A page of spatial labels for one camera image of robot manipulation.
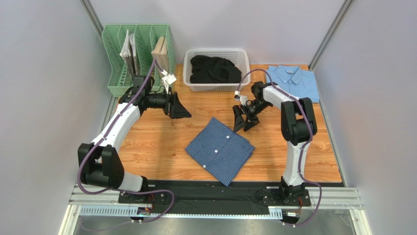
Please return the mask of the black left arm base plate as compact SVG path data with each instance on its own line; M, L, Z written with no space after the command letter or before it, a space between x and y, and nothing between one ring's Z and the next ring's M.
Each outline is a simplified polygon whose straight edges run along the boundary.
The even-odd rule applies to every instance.
M118 196L118 202L121 204L164 204L168 202L170 194L163 191L157 193L147 193L143 195L121 192Z

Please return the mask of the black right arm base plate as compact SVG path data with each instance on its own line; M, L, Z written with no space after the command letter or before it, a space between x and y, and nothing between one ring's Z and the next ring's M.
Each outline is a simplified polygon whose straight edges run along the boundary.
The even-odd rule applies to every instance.
M265 206L311 206L310 195L307 189L304 192L286 194L280 188L262 188L256 192Z

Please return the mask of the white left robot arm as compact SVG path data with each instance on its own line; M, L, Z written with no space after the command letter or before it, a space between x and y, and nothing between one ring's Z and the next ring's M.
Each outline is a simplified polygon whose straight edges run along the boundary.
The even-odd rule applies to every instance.
M91 142L78 147L79 170L78 185L114 189L120 192L144 194L148 182L144 176L127 173L118 151L130 131L147 109L162 109L171 119L189 118L191 113L180 103L177 92L170 87L176 77L167 74L162 78L164 91L151 92L153 78L135 76L132 87L119 99L116 112Z

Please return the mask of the blue checked long sleeve shirt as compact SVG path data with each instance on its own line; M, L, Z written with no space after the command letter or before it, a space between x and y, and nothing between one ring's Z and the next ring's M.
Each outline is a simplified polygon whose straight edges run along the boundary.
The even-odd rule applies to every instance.
M246 138L214 117L185 148L193 160L226 187L254 150Z

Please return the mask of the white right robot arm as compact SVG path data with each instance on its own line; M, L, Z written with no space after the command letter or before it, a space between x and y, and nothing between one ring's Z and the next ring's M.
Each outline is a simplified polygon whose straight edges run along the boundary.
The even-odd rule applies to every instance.
M258 114L267 107L277 107L281 113L281 133L287 142L287 160L279 187L279 198L289 204L302 197L306 179L303 176L306 154L317 123L310 98L292 96L274 82L255 82L251 87L254 100L249 101L240 91L234 92L239 105L233 106L233 131L249 131L259 124Z

